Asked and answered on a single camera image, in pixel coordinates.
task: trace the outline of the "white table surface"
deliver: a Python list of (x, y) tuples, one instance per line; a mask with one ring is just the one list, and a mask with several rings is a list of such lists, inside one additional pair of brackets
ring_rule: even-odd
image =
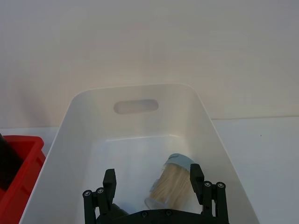
[[(298, 223), (299, 118), (214, 120), (261, 224)], [(40, 136), (48, 153), (57, 127), (0, 129)]]

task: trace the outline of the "red bin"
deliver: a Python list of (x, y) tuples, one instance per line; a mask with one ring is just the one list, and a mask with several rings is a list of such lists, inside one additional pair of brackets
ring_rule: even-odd
[(0, 189), (0, 224), (17, 224), (45, 161), (43, 140), (35, 136), (3, 136), (23, 159), (7, 191)]

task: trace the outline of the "black object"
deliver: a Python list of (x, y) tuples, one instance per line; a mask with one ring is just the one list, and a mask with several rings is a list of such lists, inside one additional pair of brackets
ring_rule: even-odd
[(0, 188), (7, 190), (23, 160), (0, 134)]
[[(225, 184), (205, 181), (199, 164), (191, 164), (190, 181), (202, 205), (201, 214), (161, 209), (144, 210), (128, 215), (116, 204), (112, 204), (116, 177), (114, 169), (108, 169), (102, 188), (98, 188), (95, 192), (86, 190), (83, 193), (85, 224), (229, 224)], [(212, 215), (212, 200), (215, 201), (215, 217)], [(97, 207), (100, 216), (96, 219)]]

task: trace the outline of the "screw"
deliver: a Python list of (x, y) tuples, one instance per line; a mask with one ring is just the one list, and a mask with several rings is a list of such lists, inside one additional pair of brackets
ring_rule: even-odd
[(103, 193), (104, 192), (104, 189), (103, 188), (100, 188), (100, 189), (98, 189), (98, 191), (97, 191), (99, 194), (101, 194), (101, 193)]
[(167, 215), (167, 216), (171, 216), (171, 215), (172, 215), (172, 211), (167, 210), (167, 211), (166, 211), (166, 215)]
[(205, 186), (206, 186), (206, 187), (210, 187), (211, 184), (210, 184), (209, 182), (205, 182)]
[(143, 218), (145, 218), (146, 216), (148, 216), (148, 213), (147, 213), (146, 211), (144, 211), (143, 213), (141, 213), (141, 216), (142, 216)]
[(223, 183), (218, 183), (217, 185), (218, 185), (218, 187), (220, 187), (220, 188), (223, 188), (223, 187), (224, 187), (224, 184), (223, 184)]
[(90, 191), (84, 193), (84, 196), (89, 196), (89, 195), (90, 195)]

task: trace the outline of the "white backdrop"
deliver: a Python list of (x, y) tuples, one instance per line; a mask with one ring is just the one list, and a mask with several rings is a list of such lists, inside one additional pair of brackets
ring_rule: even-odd
[(0, 127), (78, 92), (182, 82), (214, 119), (299, 115), (297, 0), (0, 1)]

